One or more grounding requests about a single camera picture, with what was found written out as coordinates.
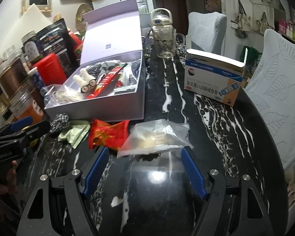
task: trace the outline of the human hand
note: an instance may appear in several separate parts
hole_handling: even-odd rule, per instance
[[[17,168],[17,163],[16,161],[12,161],[11,163],[11,168],[9,169],[9,171],[6,174],[6,180],[7,180],[7,184],[6,185],[2,185],[0,184],[0,195],[9,193],[11,195],[13,194],[17,194],[18,190],[16,188],[16,168]]]

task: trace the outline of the hanging bag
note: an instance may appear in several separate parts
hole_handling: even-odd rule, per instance
[[[263,12],[262,14],[262,19],[261,20],[257,20],[257,32],[259,32],[260,34],[265,34],[266,29],[273,29],[272,26],[269,25],[268,23],[268,19],[266,17],[266,13]]]
[[[206,12],[219,12],[222,13],[221,0],[207,0],[205,3]]]
[[[240,2],[240,0],[238,0],[238,3],[239,3],[238,29],[244,32],[249,32],[251,31],[251,25],[250,25],[251,17],[247,16],[245,9],[242,3]]]

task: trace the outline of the medicine box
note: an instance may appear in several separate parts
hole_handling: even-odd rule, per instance
[[[190,36],[186,36],[186,90],[233,106],[244,74],[244,62],[228,57],[191,49]]]

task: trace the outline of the wooden door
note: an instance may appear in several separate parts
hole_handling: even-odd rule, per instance
[[[168,9],[173,16],[173,28],[177,33],[188,32],[188,12],[186,0],[155,0],[158,8]]]

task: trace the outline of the black snack bag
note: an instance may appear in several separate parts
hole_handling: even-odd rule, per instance
[[[79,64],[76,61],[72,38],[68,33],[65,20],[62,18],[45,27],[36,36],[43,47],[44,56],[55,53],[69,78],[79,67]]]

